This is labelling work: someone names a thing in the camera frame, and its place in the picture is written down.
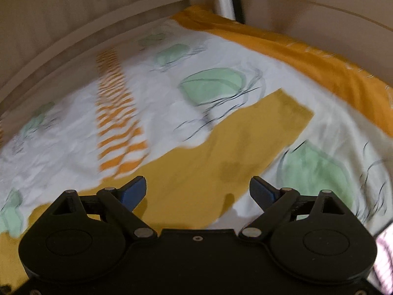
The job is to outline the white patterned bed sheet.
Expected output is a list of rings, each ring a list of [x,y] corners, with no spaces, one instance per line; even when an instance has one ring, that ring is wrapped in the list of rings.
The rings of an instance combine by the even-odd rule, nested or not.
[[[313,116],[259,175],[335,192],[376,234],[392,221],[392,88],[338,55],[189,7],[77,61],[1,121],[1,283],[26,280],[17,248],[63,191],[118,187],[277,90]],[[241,229],[248,189],[207,228]]]

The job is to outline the right wooden bed rail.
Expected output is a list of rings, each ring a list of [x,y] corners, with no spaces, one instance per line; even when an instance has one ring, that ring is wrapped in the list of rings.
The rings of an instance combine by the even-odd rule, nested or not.
[[[247,25],[341,55],[392,83],[392,0],[241,0]]]

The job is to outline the mustard yellow knit sweater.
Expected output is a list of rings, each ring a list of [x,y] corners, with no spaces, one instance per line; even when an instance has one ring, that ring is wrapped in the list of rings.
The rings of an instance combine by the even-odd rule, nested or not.
[[[313,113],[282,90],[241,108],[194,148],[174,148],[135,171],[147,180],[135,214],[161,231],[203,229],[214,223],[293,143]]]

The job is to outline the wooden bed headboard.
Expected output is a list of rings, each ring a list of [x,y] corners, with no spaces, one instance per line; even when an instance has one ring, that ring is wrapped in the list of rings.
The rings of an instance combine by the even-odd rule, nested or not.
[[[106,32],[103,17],[142,0],[1,0],[1,112]]]

